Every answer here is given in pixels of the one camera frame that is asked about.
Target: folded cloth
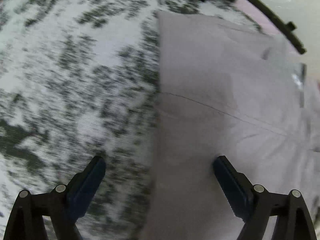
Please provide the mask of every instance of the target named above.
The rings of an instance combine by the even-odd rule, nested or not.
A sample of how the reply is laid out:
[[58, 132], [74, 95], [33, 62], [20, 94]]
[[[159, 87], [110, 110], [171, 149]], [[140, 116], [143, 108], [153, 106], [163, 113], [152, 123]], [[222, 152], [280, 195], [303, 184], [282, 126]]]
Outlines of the folded cloth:
[[237, 238], [243, 222], [211, 168], [218, 155], [270, 192], [300, 190], [311, 210], [315, 153], [291, 75], [263, 57], [272, 38], [214, 17], [158, 16], [155, 187], [141, 239]]

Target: gray cloth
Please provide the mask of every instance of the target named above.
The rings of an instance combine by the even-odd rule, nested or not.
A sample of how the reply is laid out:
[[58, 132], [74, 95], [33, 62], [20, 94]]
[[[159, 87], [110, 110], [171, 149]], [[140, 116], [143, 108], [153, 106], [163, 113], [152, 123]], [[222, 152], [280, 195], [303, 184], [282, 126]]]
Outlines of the gray cloth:
[[300, 190], [311, 210], [317, 194], [308, 118], [290, 74], [265, 59], [273, 39], [214, 17], [158, 16], [155, 187], [141, 239], [237, 238], [243, 222], [211, 168], [218, 155], [270, 192]]

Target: green and white patterned cloth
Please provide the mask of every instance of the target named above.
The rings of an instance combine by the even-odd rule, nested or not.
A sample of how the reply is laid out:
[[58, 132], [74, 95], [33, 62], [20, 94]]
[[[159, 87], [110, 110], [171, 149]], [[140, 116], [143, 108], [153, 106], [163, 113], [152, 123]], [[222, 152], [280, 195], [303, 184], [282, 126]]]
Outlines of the green and white patterned cloth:
[[4, 1], [0, 237], [20, 190], [48, 192], [101, 155], [106, 176], [78, 228], [84, 239], [136, 239], [150, 193], [157, 10], [214, 15], [260, 31], [225, 0]]

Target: blue gripper pad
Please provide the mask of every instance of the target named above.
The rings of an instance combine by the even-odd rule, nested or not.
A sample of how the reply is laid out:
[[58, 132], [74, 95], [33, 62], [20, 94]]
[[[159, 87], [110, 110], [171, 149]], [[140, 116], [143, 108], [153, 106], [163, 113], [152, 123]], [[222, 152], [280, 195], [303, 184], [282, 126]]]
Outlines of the blue gripper pad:
[[106, 173], [106, 163], [100, 156], [95, 156], [84, 171], [77, 173], [69, 182], [66, 197], [66, 212], [72, 223], [87, 212], [102, 179]]
[[225, 156], [217, 157], [212, 166], [234, 214], [246, 222], [253, 209], [251, 182], [244, 174], [237, 172]]

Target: silver screw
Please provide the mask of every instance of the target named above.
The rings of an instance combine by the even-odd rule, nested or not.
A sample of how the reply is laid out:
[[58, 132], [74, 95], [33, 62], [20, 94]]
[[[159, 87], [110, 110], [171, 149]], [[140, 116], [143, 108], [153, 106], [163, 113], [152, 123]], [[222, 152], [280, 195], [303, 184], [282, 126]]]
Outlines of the silver screw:
[[264, 187], [262, 185], [259, 185], [259, 184], [255, 185], [253, 188], [254, 188], [254, 190], [256, 192], [260, 192], [261, 193], [261, 192], [264, 191]]
[[66, 186], [65, 185], [58, 185], [56, 187], [56, 192], [64, 192], [66, 190]]
[[295, 189], [295, 190], [292, 191], [292, 195], [294, 195], [295, 197], [300, 197], [301, 193], [300, 193], [300, 191]]
[[20, 194], [19, 194], [19, 197], [20, 197], [20, 198], [24, 198], [24, 197], [26, 197], [26, 196], [28, 196], [28, 191], [26, 191], [26, 190], [23, 190], [23, 191], [20, 192]]

